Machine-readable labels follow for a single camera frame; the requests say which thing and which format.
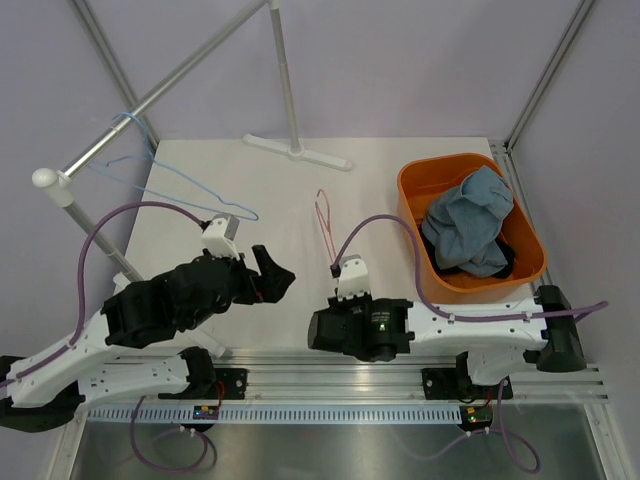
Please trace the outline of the pink wire hanger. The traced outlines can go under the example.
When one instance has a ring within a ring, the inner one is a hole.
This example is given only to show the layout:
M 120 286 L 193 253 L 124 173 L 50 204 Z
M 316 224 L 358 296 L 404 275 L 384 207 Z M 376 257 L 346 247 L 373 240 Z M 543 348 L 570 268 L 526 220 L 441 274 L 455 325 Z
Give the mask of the pink wire hanger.
M 322 188 L 318 189 L 316 192 L 314 207 L 329 262 L 333 263 L 337 256 L 337 250 L 331 226 L 331 208 L 329 197 Z

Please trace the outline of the black skirt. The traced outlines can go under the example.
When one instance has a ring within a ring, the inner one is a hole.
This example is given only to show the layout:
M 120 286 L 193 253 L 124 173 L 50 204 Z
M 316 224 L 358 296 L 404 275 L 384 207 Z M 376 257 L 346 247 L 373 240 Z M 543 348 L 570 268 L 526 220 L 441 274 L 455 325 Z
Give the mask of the black skirt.
M 515 265 L 515 251 L 503 240 L 495 239 L 486 249 L 484 255 L 472 259 L 462 265 L 441 268 L 433 262 L 433 268 L 438 275 L 454 275 L 467 273 L 475 278 L 507 279 L 513 272 Z

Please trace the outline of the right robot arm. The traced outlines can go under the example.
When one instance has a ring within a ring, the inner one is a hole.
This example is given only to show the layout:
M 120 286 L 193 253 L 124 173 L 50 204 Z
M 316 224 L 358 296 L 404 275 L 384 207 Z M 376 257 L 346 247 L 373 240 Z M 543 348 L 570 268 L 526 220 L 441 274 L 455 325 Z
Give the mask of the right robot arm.
M 313 313 L 308 346 L 369 363 L 417 352 L 453 357 L 452 368 L 423 371 L 428 400 L 495 396 L 505 378 L 529 367 L 544 373 L 586 367 L 577 315 L 556 286 L 543 285 L 515 303 L 446 309 L 447 315 L 439 316 L 406 299 L 333 297 Z

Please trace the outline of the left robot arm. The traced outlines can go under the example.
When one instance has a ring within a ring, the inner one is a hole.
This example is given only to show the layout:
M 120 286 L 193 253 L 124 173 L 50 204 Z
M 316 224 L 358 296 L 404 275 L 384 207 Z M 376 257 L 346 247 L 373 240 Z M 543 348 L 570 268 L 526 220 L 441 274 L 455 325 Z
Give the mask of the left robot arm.
M 243 258 L 208 253 L 150 280 L 129 284 L 106 300 L 78 339 L 63 339 L 29 358 L 4 356 L 3 427 L 40 433 L 117 400 L 157 396 L 201 399 L 219 392 L 209 351 L 191 346 L 163 360 L 126 367 L 112 361 L 194 330 L 234 305 L 275 304 L 295 280 L 266 248 L 252 248 L 258 268 Z

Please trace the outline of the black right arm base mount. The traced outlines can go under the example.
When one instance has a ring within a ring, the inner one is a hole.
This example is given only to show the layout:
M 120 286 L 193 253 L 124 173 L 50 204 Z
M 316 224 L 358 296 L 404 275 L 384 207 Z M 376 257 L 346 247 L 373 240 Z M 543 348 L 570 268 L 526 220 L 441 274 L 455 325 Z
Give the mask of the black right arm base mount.
M 480 400 L 497 400 L 499 385 L 474 385 L 454 368 L 424 368 L 421 380 L 426 400 L 457 400 L 471 403 Z

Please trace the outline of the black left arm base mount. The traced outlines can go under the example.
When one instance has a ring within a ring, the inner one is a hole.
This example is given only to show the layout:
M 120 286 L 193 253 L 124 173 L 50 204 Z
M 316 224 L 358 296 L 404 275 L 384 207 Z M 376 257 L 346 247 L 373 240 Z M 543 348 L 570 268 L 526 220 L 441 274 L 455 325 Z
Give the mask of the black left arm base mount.
M 248 370 L 244 368 L 216 368 L 215 378 L 190 380 L 178 393 L 159 393 L 162 400 L 244 400 Z

